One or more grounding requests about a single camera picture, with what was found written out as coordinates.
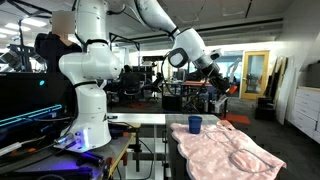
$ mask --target blue cup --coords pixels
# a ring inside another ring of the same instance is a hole
[[[189,132],[191,134],[199,134],[201,130],[202,117],[189,116]]]

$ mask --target door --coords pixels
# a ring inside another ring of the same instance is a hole
[[[267,83],[269,51],[246,52],[243,63],[240,98],[263,96]]]

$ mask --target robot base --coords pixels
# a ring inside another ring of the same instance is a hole
[[[111,140],[107,113],[107,98],[105,92],[96,84],[84,85],[76,88],[79,114],[68,131],[68,136],[59,140],[55,147],[65,148],[71,142],[76,145],[68,148],[68,151],[85,152],[101,147]]]
[[[82,118],[90,118],[90,115],[88,114],[79,114],[79,118],[75,120],[75,122],[78,122],[72,126],[68,132],[68,136],[65,139],[62,139],[62,142],[54,147],[63,149],[71,142],[76,141],[76,145],[68,148],[68,151],[83,153],[106,145],[110,142],[111,136],[109,133],[108,121],[102,121],[104,115],[104,113],[99,115],[95,114],[95,116],[101,117],[100,123],[89,123],[88,121],[86,123],[79,123]],[[61,135],[64,135],[67,129],[62,131]]]

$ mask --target cabinet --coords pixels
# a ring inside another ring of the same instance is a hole
[[[320,143],[320,89],[298,87],[291,123]]]

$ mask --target computer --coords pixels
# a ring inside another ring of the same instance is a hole
[[[43,128],[49,126],[54,128],[47,133],[59,135],[59,128],[66,125],[62,124],[63,121],[11,120],[13,117],[39,112],[55,105],[62,107],[56,112],[58,117],[63,117],[65,110],[71,114],[75,110],[76,97],[72,84],[61,73],[0,73],[0,87],[0,148],[35,138],[39,133],[44,133]],[[64,109],[66,105],[74,107]]]
[[[72,84],[62,73],[0,73],[0,87],[0,119],[55,104],[65,108],[74,100]]]

